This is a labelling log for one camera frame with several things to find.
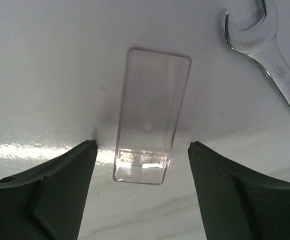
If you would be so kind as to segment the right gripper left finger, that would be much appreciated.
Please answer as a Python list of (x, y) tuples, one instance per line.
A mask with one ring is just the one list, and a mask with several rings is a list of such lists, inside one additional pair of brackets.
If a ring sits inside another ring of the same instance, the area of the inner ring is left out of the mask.
[(0, 240), (76, 240), (98, 146), (68, 152), (0, 180)]

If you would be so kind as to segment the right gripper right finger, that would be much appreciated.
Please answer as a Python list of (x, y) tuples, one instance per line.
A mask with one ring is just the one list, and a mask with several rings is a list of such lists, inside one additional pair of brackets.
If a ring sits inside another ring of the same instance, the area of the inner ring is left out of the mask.
[(290, 182), (198, 141), (189, 145), (188, 158), (207, 239), (290, 240)]

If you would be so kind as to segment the clear plastic fuse box cover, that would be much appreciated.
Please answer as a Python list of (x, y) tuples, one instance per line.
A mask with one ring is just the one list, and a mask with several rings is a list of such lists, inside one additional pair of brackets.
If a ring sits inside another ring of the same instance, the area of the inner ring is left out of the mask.
[(133, 46), (127, 52), (112, 177), (116, 182), (164, 182), (192, 59)]

